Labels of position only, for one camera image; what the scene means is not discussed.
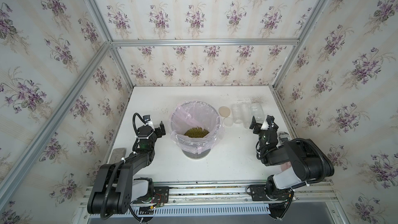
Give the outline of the jar with beige lid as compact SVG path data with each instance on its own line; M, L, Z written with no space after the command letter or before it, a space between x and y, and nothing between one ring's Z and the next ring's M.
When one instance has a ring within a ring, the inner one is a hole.
M258 102L252 103L250 106L251 114L256 119L256 122L263 122L265 120L264 111L262 105Z

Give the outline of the beige jar lid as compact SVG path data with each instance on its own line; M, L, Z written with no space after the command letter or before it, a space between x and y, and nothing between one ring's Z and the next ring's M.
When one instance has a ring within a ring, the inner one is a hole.
M231 110L226 106L220 107L218 112L219 115L223 118L228 118L231 115Z

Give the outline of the clear jar with mung beans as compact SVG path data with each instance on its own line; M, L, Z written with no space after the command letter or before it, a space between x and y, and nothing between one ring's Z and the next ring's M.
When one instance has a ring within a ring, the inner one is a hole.
M242 112L244 127L248 129L252 122L250 107L247 103L241 103L240 108Z

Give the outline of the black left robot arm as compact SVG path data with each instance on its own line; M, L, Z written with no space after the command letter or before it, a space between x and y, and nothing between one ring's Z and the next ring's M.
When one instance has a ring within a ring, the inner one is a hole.
M146 188L139 192L133 189L133 176L151 165L155 156L157 139L166 135L164 124L157 128L145 124L136 129L137 143L128 157L119 162L100 166L87 204L91 215L99 214L107 220L116 214L125 214L133 201L148 194L150 180L144 178Z

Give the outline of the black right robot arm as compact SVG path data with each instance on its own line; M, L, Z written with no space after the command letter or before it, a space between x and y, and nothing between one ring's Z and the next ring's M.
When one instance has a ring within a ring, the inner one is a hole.
M280 145L274 120L268 115L260 123L253 117L249 127L258 136L256 158L262 164L267 167L290 164L286 170L268 177L264 187L267 196L274 199L283 191L316 184L334 175L333 163L312 140L296 138Z

